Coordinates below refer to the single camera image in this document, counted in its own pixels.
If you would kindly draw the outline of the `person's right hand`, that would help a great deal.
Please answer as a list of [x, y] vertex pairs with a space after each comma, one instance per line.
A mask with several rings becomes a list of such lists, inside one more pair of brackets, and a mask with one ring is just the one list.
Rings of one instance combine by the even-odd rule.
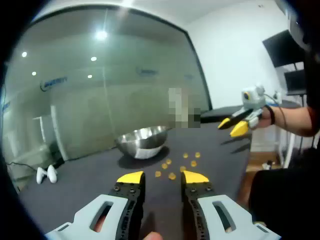
[[273, 125], [273, 122], [274, 122], [274, 113], [272, 109], [268, 107], [264, 107], [255, 128], [256, 129], [267, 128]]

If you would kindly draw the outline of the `person's left hand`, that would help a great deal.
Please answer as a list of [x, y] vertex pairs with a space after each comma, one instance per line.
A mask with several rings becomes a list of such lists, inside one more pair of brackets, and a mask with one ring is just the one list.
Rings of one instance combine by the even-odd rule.
[[163, 237], [158, 232], [150, 232], [143, 240], [163, 240]]

